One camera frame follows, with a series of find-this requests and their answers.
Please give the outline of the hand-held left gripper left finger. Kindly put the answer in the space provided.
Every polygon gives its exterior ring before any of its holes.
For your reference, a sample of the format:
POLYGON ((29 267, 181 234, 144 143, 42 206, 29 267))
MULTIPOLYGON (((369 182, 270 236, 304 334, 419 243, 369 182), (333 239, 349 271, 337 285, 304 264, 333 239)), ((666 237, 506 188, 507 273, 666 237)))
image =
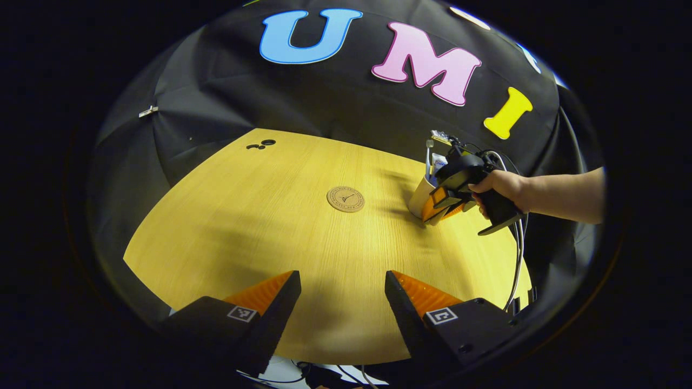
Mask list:
POLYGON ((300 272, 287 271, 224 299, 200 297, 163 320, 161 332, 187 350, 258 376, 301 292, 300 272))

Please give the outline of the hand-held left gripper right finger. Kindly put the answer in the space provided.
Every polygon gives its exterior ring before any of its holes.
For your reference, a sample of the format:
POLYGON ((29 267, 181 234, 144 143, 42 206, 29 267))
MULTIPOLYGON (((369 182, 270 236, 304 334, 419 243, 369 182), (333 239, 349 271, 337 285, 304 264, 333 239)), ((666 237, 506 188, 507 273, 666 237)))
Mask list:
POLYGON ((427 374, 485 362, 522 330, 522 321, 484 298, 462 301, 398 271, 384 292, 408 352, 427 374))

